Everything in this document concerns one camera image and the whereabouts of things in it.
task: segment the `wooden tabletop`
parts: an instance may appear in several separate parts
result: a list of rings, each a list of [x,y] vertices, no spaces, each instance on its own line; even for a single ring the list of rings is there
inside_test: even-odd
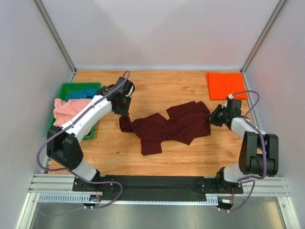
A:
[[[124,71],[78,71],[75,82],[116,83]],[[204,71],[131,71],[135,85],[130,118],[144,118],[190,101],[203,101],[212,112],[225,101],[210,101]],[[248,110],[243,100],[243,114]],[[143,156],[140,139],[122,133],[119,116],[107,114],[97,124],[94,139],[83,140],[84,158],[105,175],[215,176],[221,167],[238,162],[242,140],[226,126],[211,126],[211,135],[187,146],[177,141],[162,142],[163,153]],[[50,168],[61,165],[51,162]]]

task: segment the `plastic bin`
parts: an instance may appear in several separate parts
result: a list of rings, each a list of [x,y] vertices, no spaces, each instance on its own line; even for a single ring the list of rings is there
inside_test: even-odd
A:
[[[101,86],[102,86],[102,84],[99,83],[99,82],[94,82],[94,83],[91,83],[91,82],[90,83],[63,83],[61,85],[61,90],[59,91],[58,98],[66,101],[66,99],[68,98],[68,96],[72,92],[81,91],[81,90],[88,89],[88,88],[100,89]],[[51,121],[50,121],[49,129],[53,125],[54,122],[55,122],[55,118],[53,116]],[[95,125],[91,128],[91,131],[89,132],[88,135],[86,135],[84,137],[84,139],[93,139],[94,131],[95,131]]]

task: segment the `pink cloth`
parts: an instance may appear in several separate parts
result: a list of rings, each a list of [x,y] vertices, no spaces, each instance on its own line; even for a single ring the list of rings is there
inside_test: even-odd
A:
[[[54,102],[54,126],[61,126],[75,117],[83,108],[85,108],[91,99],[70,99],[69,101],[63,101],[61,99],[55,99]]]

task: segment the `gray floor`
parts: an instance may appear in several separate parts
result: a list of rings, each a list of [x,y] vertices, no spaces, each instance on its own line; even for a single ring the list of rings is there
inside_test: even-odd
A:
[[[243,198],[235,198],[238,206]],[[57,214],[80,204],[38,204],[41,212]],[[235,213],[207,206],[115,204],[103,209],[80,210],[60,217],[35,212],[31,229],[281,229],[285,228],[276,198],[254,198]]]

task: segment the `blue towel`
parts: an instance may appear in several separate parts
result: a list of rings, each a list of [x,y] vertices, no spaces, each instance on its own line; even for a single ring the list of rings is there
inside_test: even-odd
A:
[[[84,89],[77,92],[72,92],[68,96],[66,102],[69,99],[92,99],[99,89]]]

